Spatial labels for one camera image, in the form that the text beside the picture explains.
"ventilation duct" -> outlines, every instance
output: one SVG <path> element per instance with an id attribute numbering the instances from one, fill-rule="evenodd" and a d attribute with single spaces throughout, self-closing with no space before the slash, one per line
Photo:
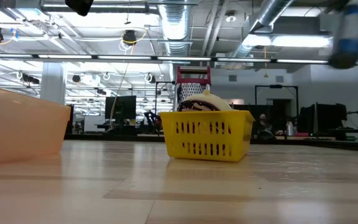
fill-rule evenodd
<path id="1" fill-rule="evenodd" d="M 187 40 L 190 6 L 184 5 L 159 5 L 158 9 L 162 18 L 162 32 L 166 40 Z M 186 43 L 166 43 L 167 54 L 169 56 L 187 56 L 189 44 Z"/>
<path id="2" fill-rule="evenodd" d="M 264 0 L 257 17 L 253 20 L 251 20 L 250 17 L 246 19 L 245 39 L 230 57 L 246 57 L 252 48 L 255 47 L 247 44 L 247 36 L 263 27 L 270 27 L 268 30 L 272 30 L 273 23 L 293 1 L 294 0 Z"/>
<path id="3" fill-rule="evenodd" d="M 45 12 L 73 12 L 64 2 L 54 0 L 42 1 L 41 9 Z M 154 4 L 133 3 L 114 4 L 113 2 L 94 1 L 89 12 L 95 13 L 140 13 L 159 15 L 157 6 Z"/>

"metal frame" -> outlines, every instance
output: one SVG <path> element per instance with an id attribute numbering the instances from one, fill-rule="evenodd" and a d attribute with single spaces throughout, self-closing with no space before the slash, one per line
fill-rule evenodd
<path id="1" fill-rule="evenodd" d="M 171 83 L 171 84 L 175 84 L 175 81 L 171 81 L 171 82 L 168 82 L 168 81 L 161 81 L 161 82 L 155 82 L 155 102 L 154 102 L 154 114 L 157 114 L 157 92 L 158 92 L 158 84 L 160 83 Z"/>
<path id="2" fill-rule="evenodd" d="M 119 63 L 181 63 L 181 62 L 253 62 L 298 65 L 327 65 L 327 60 L 297 60 L 229 57 L 175 57 L 154 55 L 70 55 L 70 54 L 0 54 L 0 59 L 41 62 L 119 62 Z"/>
<path id="3" fill-rule="evenodd" d="M 299 96 L 298 96 L 298 86 L 283 86 L 283 85 L 256 85 L 255 86 L 255 105 L 258 105 L 258 88 L 267 87 L 267 88 L 294 88 L 296 91 L 296 115 L 299 115 Z"/>

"plastic basket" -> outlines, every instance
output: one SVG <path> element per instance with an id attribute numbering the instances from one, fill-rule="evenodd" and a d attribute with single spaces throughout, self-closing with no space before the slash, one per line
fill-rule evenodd
<path id="1" fill-rule="evenodd" d="M 240 161 L 249 150 L 249 111 L 160 113 L 170 157 Z"/>

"ceiling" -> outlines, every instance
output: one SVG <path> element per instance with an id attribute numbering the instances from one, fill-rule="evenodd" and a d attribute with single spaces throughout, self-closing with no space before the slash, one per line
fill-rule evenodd
<path id="1" fill-rule="evenodd" d="M 226 11 L 235 11 L 236 20 L 227 22 L 223 20 L 218 32 L 219 40 L 213 45 L 212 53 L 228 53 L 236 50 L 243 40 L 242 28 L 246 15 L 257 13 L 262 1 L 230 1 Z M 332 1 L 297 0 L 282 16 L 316 17 Z M 192 41 L 190 55 L 200 56 L 204 38 L 207 31 L 209 14 L 213 6 L 212 0 L 203 0 L 191 8 L 190 40 Z M 108 14 L 89 13 L 81 17 L 74 12 L 48 12 L 27 10 L 21 11 L 20 19 L 0 10 L 0 27 L 4 41 L 8 44 L 0 45 L 0 53 L 23 54 L 102 54 L 102 55 L 165 55 L 165 45 L 159 43 L 163 40 L 161 20 L 155 14 Z M 121 35 L 125 30 L 135 30 L 138 41 L 133 49 L 125 51 L 120 47 Z M 316 59 L 321 49 L 305 47 L 276 47 L 268 46 L 262 49 L 253 49 L 251 54 L 258 58 L 301 58 Z M 264 68 L 264 64 L 255 64 L 253 69 Z M 122 80 L 123 86 L 133 88 L 151 89 L 150 91 L 121 91 L 119 95 L 136 94 L 139 98 L 153 96 L 154 84 L 145 81 L 144 76 L 152 74 L 157 80 L 171 81 L 168 64 L 152 63 L 66 63 L 68 71 L 68 84 L 70 86 L 87 86 L 85 83 L 74 83 L 74 75 L 100 76 L 100 85 L 118 87 L 126 67 L 126 77 Z M 268 65 L 268 68 L 282 68 L 290 72 L 299 68 L 296 65 Z M 0 85 L 26 85 L 18 78 L 18 71 L 29 74 L 42 81 L 42 62 L 18 62 L 0 60 Z M 38 89 L 16 89 L 23 94 L 39 96 Z M 68 96 L 98 96 L 93 90 L 68 90 Z M 172 91 L 163 91 L 162 98 L 172 98 Z"/>

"wooden floor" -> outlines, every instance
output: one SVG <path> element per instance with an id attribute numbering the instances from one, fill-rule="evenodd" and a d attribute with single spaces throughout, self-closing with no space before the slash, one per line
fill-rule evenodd
<path id="1" fill-rule="evenodd" d="M 65 141 L 59 156 L 0 165 L 0 223 L 358 223 L 358 152 L 250 150 L 227 163 L 170 159 L 162 143 Z"/>

